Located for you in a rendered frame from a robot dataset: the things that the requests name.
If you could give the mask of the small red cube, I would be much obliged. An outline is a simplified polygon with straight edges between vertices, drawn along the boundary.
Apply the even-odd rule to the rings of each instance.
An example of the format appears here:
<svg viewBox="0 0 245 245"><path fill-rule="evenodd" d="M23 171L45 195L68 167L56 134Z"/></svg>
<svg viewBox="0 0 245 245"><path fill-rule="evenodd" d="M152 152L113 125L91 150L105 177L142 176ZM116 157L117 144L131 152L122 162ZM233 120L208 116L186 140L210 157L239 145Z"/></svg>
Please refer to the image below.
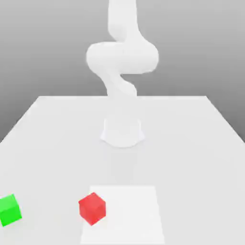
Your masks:
<svg viewBox="0 0 245 245"><path fill-rule="evenodd" d="M91 226L106 216L106 202L95 192L78 203L80 216Z"/></svg>

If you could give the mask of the small green cube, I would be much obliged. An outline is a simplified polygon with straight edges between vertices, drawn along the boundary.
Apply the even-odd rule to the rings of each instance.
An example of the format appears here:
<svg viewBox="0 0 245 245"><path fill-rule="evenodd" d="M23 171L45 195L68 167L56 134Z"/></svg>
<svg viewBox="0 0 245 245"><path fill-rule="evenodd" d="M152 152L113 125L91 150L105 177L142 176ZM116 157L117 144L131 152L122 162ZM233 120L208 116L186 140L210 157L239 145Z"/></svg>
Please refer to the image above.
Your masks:
<svg viewBox="0 0 245 245"><path fill-rule="evenodd" d="M0 222L2 226L9 225L21 218L21 210L14 194L0 199Z"/></svg>

